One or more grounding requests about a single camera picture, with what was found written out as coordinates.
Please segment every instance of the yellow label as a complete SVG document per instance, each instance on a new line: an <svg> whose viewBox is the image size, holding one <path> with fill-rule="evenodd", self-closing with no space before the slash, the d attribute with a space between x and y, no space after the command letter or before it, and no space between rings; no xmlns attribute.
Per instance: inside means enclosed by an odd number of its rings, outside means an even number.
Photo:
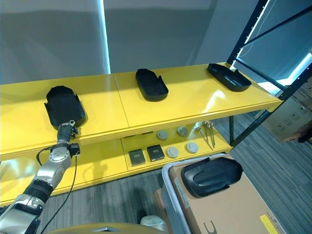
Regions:
<svg viewBox="0 0 312 234"><path fill-rule="evenodd" d="M260 216L260 219L264 224L264 226L266 227L266 229L268 230L269 234L278 234L277 230L275 229L275 227L265 214Z"/></svg>

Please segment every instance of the shelf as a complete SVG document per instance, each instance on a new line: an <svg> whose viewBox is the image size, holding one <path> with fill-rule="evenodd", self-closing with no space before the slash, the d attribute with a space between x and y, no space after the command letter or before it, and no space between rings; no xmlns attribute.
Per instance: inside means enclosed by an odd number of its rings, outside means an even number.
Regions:
<svg viewBox="0 0 312 234"><path fill-rule="evenodd" d="M47 154L41 154L40 158L44 163ZM127 172L120 139L82 146L77 163L75 189L105 182L111 178L117 178L118 174ZM3 161L0 165L0 206L12 202L17 195L23 193L38 169L36 156ZM74 172L75 159L73 158L72 166L65 172L62 181L53 191L53 195L70 189Z"/></svg>
<svg viewBox="0 0 312 234"><path fill-rule="evenodd" d="M246 91L232 92L206 71L207 66L154 70L169 89L160 102L144 100L135 72L1 85L1 160L34 156L55 144L57 132L43 104L47 92L57 85L73 89L87 114L74 141L80 145L255 110L272 111L281 103L253 81Z"/></svg>
<svg viewBox="0 0 312 234"><path fill-rule="evenodd" d="M198 132L191 131L188 137L177 135L176 128L167 129L167 132L169 138L166 141L160 141L156 137L156 132L153 132L121 140L114 139L82 145L81 155L78 158L74 190L159 168L168 162L231 150L231 146L216 130L214 130L216 146L213 151ZM196 154L190 154L184 149L185 144L190 141L199 145L199 151ZM146 153L146 147L155 144L161 144L163 151L169 146L175 146L180 151L179 156L175 159L166 156L162 160L151 162ZM128 151L132 149L143 149L146 159L145 164L131 167ZM43 163L47 156L48 153L40 155ZM0 165L0 206L11 203L17 195L23 193L38 169L39 164L36 161L36 156L25 156L3 161ZM75 161L72 159L72 166L67 169L61 183L53 191L52 195L69 191L74 172Z"/></svg>
<svg viewBox="0 0 312 234"><path fill-rule="evenodd" d="M154 70L169 90L160 102L144 99L137 87L135 72L114 74L130 128L179 121L194 123L270 109L281 102L255 82L244 92L233 92L219 83L207 67L203 64Z"/></svg>
<svg viewBox="0 0 312 234"><path fill-rule="evenodd" d="M177 129L178 127L166 129L168 133L168 139L165 141L159 140L157 138L157 131L149 133L149 134L139 134L136 136L122 138L121 142L122 142L122 146L123 146L125 157L126 157L128 171L136 171L139 173L142 171L147 171L147 170L152 170L155 168L162 167L163 165L169 162L179 161L185 158L191 158L195 156L199 157L203 155L217 154L220 152L228 153L231 150L231 146L227 143L227 141L222 137L222 135L216 129L214 129L215 148L212 148L212 149L207 145L207 143L202 138L200 133L196 131L194 128L190 131L187 137L179 136L177 134ZM211 137L209 133L208 133L208 140L209 140L210 146L212 147ZM194 142L199 146L199 150L196 154L191 154L186 150L185 146L189 142ZM165 154L165 158L151 162L146 148L148 146L158 145L158 144L161 145L161 148ZM168 157L166 154L167 148L171 146L174 146L179 150L179 155L175 159ZM145 157L145 164L132 167L128 152L132 150L136 150L136 149L142 149L144 157Z"/></svg>
<svg viewBox="0 0 312 234"><path fill-rule="evenodd" d="M112 75L40 80L1 85L1 160L31 156L56 143L44 103L52 87L71 88L82 103L87 121L81 136L128 128Z"/></svg>

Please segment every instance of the black tray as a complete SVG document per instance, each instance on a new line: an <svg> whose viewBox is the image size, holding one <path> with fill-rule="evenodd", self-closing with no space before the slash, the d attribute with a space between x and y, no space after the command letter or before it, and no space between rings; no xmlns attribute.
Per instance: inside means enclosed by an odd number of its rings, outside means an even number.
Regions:
<svg viewBox="0 0 312 234"><path fill-rule="evenodd" d="M75 126L81 126L86 115L78 98L74 95L73 90L65 86L53 87L47 94L48 102L45 103L45 108L52 126L58 129L62 123L67 123L71 120L75 121Z"/></svg>
<svg viewBox="0 0 312 234"><path fill-rule="evenodd" d="M220 83L226 86L228 89L235 92L242 92L252 84L250 80L245 78L236 69L234 72L229 68L211 63L208 65L208 72L210 72Z"/></svg>
<svg viewBox="0 0 312 234"><path fill-rule="evenodd" d="M194 197L205 197L217 193L238 182L242 166L233 159L209 158L184 167L181 177L187 190Z"/></svg>
<svg viewBox="0 0 312 234"><path fill-rule="evenodd" d="M161 101L168 95L168 88L161 76L157 77L148 69L138 69L136 80L143 97L148 101Z"/></svg>

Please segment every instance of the black cable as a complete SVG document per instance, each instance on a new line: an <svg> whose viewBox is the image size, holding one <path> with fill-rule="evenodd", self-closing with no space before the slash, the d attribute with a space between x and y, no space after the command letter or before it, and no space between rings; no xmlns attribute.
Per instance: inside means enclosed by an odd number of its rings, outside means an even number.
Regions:
<svg viewBox="0 0 312 234"><path fill-rule="evenodd" d="M37 158L37 161L38 161L38 163L40 164L40 166L42 166L42 163L40 162L40 154L41 154L41 152L42 152L42 151L45 151L45 150L50 150L50 149L51 149L51 146L50 146L50 147L47 147L47 148L44 148L44 149L40 150L40 151L37 153L36 158Z"/></svg>
<svg viewBox="0 0 312 234"><path fill-rule="evenodd" d="M73 184L72 187L70 188L67 197L65 198L63 204L61 204L61 206L59 207L59 209L55 212L55 214L52 216L52 218L50 218L49 222L44 226L44 228L42 229L41 233L42 234L44 232L44 230L48 227L48 225L51 223L51 221L53 220L53 218L58 214L58 212L62 209L62 207L65 205L67 199L69 198L69 195L71 193L71 191L73 190L73 186L74 186L74 182L76 179L76 171L77 171L77 154L75 155L75 175L74 175L74 180L73 180Z"/></svg>

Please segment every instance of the gray bin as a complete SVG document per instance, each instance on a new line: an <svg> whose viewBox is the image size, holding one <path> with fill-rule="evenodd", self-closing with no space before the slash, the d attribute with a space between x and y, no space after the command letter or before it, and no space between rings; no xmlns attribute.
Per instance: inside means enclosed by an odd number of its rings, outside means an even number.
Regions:
<svg viewBox="0 0 312 234"><path fill-rule="evenodd" d="M179 165L179 164L186 163L186 162L195 162L198 160L204 160L208 157L214 158L214 157L221 157L225 155L226 154L216 154L212 156L197 157L197 158L187 159L187 160L183 160L179 162L172 162L172 163L166 164L162 168L161 173L162 173L162 178L164 180L164 185L161 189L161 199L166 208L168 219L170 221L170 225L172 227L174 234L192 234L192 232L187 224L182 208L180 206L180 203L177 199L176 193L170 181L170 178L169 178L170 168L175 165Z"/></svg>

